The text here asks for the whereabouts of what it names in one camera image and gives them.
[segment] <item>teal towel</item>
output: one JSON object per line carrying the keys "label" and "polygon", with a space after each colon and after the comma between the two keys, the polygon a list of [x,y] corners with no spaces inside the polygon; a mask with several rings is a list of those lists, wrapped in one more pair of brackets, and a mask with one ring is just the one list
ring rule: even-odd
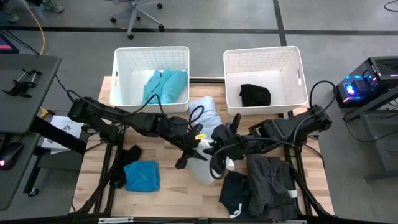
{"label": "teal towel", "polygon": [[160,189],[159,165],[155,161],[136,161],[124,167],[126,190],[155,192]]}
{"label": "teal towel", "polygon": [[[156,70],[144,87],[144,104],[151,96],[158,94],[160,102],[175,103],[180,97],[188,81],[188,74],[181,70],[164,70],[163,73]],[[159,104],[157,98],[151,99],[149,104]]]}

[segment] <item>yellow tag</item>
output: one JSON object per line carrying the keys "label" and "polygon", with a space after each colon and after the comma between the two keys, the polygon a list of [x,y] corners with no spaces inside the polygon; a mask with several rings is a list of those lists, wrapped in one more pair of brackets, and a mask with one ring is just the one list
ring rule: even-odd
{"label": "yellow tag", "polygon": [[204,138],[206,138],[206,134],[198,134],[197,136],[195,136],[195,140],[204,139]]}

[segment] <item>white paper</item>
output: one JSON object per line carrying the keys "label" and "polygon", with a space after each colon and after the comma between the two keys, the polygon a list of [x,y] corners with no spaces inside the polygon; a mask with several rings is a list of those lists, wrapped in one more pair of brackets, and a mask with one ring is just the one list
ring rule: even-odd
{"label": "white paper", "polygon": [[[81,127],[83,126],[83,123],[76,123],[65,116],[53,116],[51,124],[58,129],[61,129],[77,138],[80,137]],[[44,139],[42,147],[46,149],[51,149],[51,154],[69,150],[68,148],[63,147],[60,144],[47,138]]]}

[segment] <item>black desk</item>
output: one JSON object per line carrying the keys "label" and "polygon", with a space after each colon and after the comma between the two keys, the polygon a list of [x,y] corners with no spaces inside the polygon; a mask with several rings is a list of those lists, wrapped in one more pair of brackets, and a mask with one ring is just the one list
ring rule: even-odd
{"label": "black desk", "polygon": [[[30,158],[35,154],[39,158],[30,173],[24,192],[29,193],[33,189],[33,184],[40,171],[37,164],[43,151],[37,147],[40,136],[51,139],[80,154],[85,153],[86,143],[84,141],[36,117],[60,62],[59,57],[53,56],[0,54],[0,89],[9,91],[14,86],[12,79],[17,80],[23,74],[23,68],[42,72],[41,76],[35,79],[36,87],[30,88],[27,92],[32,95],[31,98],[9,96],[0,91],[0,133],[11,134],[9,142],[18,141],[22,135],[21,142],[24,145],[15,166],[11,170],[0,171],[0,210],[5,210],[10,206]],[[24,81],[31,81],[31,79],[32,77],[28,75],[24,77]]]}

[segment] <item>white drawstring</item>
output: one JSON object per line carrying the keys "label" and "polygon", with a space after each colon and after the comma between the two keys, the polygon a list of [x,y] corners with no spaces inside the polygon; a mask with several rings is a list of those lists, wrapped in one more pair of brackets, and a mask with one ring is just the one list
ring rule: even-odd
{"label": "white drawstring", "polygon": [[238,217],[242,212],[242,204],[239,204],[239,210],[235,211],[233,215],[229,215],[229,218],[236,218]]}

